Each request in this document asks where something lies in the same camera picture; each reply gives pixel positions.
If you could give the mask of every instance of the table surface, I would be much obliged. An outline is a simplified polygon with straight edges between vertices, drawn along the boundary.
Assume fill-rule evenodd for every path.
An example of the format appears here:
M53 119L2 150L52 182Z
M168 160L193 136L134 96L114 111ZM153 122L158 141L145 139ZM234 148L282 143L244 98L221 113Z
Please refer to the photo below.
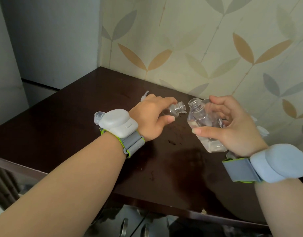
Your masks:
M0 167L43 178L100 135L96 111L129 111L147 90L184 103L192 98L99 67L0 126ZM267 229L254 185L230 180L225 155L208 153L180 114L126 160L110 197L163 214Z

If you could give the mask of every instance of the forearm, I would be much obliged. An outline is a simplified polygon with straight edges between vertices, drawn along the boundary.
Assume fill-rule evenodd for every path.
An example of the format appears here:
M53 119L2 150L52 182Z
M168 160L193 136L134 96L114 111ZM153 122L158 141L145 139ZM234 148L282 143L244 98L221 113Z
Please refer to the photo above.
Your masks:
M273 236L303 236L303 184L299 179L256 183L256 194Z
M103 134L1 214L0 236L82 236L110 195L124 161L118 139Z

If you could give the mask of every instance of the light blue wrist device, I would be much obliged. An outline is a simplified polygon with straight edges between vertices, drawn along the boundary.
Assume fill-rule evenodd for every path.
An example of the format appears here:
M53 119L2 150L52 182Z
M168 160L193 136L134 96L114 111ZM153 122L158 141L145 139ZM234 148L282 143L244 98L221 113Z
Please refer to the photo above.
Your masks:
M276 144L250 158L226 159L232 181L274 183L303 176L303 152L290 144Z
M94 123L100 126L101 134L108 131L118 138L123 152L127 154L126 158L130 158L145 144L144 137L137 131L138 123L130 118L126 110L98 111L94 114Z

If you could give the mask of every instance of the clear plastic bottle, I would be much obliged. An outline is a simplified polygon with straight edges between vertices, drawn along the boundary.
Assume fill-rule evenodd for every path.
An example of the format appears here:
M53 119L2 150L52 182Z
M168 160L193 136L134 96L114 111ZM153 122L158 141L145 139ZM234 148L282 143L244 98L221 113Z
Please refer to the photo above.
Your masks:
M213 111L213 104L208 99L200 100L193 98L189 101L190 112L188 115L188 124L191 128L201 126L225 127L222 119ZM226 147L217 139L197 136L202 145L208 152L227 151Z
M174 116L174 117L178 117L179 113L184 112L186 110L186 106L185 104L181 101L178 102L177 104L172 104L170 105L167 109L164 109L162 111L162 113L164 115L168 115L168 116Z

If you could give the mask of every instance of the wallpaper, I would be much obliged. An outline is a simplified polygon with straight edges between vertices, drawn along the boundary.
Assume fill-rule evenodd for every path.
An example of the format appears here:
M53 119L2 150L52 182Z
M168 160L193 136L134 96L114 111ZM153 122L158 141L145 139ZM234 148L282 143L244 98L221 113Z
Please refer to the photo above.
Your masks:
M200 98L233 95L268 144L303 151L303 0L102 5L101 66Z

